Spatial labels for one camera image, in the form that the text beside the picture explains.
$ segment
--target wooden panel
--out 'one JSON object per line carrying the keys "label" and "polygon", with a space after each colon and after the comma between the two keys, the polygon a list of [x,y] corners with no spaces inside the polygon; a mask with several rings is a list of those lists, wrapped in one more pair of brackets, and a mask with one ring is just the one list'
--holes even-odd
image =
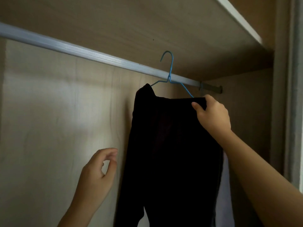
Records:
{"label": "wooden panel", "polygon": [[0,21],[196,80],[272,65],[216,0],[1,0]]}
{"label": "wooden panel", "polygon": [[[232,130],[266,161],[270,154],[272,73],[265,69],[207,81],[222,85],[223,94],[204,92],[224,104]],[[230,181],[236,226],[262,226],[232,170]]]}
{"label": "wooden panel", "polygon": [[229,0],[261,36],[264,43],[275,49],[276,0]]}
{"label": "wooden panel", "polygon": [[[136,91],[158,79],[7,41],[0,140],[0,226],[56,226],[93,153],[119,149],[112,190],[90,226],[112,226]],[[187,96],[157,84],[158,96]],[[148,226],[147,217],[140,226]]]}

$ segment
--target closet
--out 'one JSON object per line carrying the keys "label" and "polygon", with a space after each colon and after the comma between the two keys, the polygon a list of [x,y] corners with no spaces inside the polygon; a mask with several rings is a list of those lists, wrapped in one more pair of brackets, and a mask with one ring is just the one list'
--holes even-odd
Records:
{"label": "closet", "polygon": [[[0,0],[0,225],[56,226],[82,167],[116,147],[113,188],[89,226],[114,225],[135,93],[167,78],[166,50],[172,79],[223,103],[233,131],[270,161],[277,3]],[[177,84],[153,89],[189,97]],[[236,226],[261,226],[230,177]]]}

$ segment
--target silver hanging rail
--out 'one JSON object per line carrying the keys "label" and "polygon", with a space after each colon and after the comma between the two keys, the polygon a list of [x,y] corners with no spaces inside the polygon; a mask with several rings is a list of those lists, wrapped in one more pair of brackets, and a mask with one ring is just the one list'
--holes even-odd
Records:
{"label": "silver hanging rail", "polygon": [[[61,53],[66,53],[72,56],[85,58],[91,61],[97,61],[104,64],[128,69],[143,74],[156,76],[159,78],[167,79],[168,72],[161,71],[159,69],[151,68],[142,64],[138,64],[132,61],[124,60],[119,57],[114,57],[105,53],[101,53],[92,49],[88,49],[79,45],[71,44],[65,41],[57,40],[48,36],[33,33],[31,31],[21,29],[15,26],[4,24],[0,22],[0,37],[8,38],[14,41],[38,46],[54,50]],[[202,84],[199,81],[191,80],[186,77],[171,75],[173,81],[177,81],[190,86],[199,87],[200,89],[214,91],[216,93],[222,93],[222,87],[215,87],[208,84]]]}

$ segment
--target closet side wall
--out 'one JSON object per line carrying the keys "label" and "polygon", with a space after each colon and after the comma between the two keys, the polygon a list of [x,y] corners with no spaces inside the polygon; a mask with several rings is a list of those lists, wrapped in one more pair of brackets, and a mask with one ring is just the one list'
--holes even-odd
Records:
{"label": "closet side wall", "polygon": [[[232,130],[266,161],[270,154],[272,69],[208,81],[222,85],[213,95],[229,111]],[[231,193],[236,226],[261,225],[237,177],[231,171]]]}
{"label": "closet side wall", "polygon": [[[158,79],[15,41],[2,51],[0,226],[56,226],[82,167],[98,149],[116,147],[114,185],[90,223],[113,226],[135,94]],[[184,93],[153,88],[168,98]]]}

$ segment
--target clothes hanger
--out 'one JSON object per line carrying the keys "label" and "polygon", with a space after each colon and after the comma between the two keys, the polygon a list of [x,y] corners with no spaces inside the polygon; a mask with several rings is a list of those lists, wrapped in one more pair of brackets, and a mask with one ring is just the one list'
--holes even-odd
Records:
{"label": "clothes hanger", "polygon": [[[160,62],[162,61],[162,59],[163,59],[165,53],[170,53],[170,54],[172,55],[172,63],[173,63],[173,61],[174,61],[174,56],[173,56],[173,54],[172,54],[170,51],[165,51],[165,52],[163,53]],[[167,83],[168,81],[169,81],[171,84],[181,84],[181,85],[185,88],[185,90],[187,91],[187,93],[193,98],[192,94],[187,90],[187,88],[184,86],[184,84],[182,84],[182,83],[180,83],[180,82],[172,81],[172,63],[171,63],[171,68],[170,68],[170,70],[169,70],[169,76],[167,77],[167,80],[166,80],[166,81],[164,81],[164,80],[158,80],[156,83],[152,84],[151,86],[154,86],[155,84],[157,84],[157,83],[159,83],[159,82]]]}

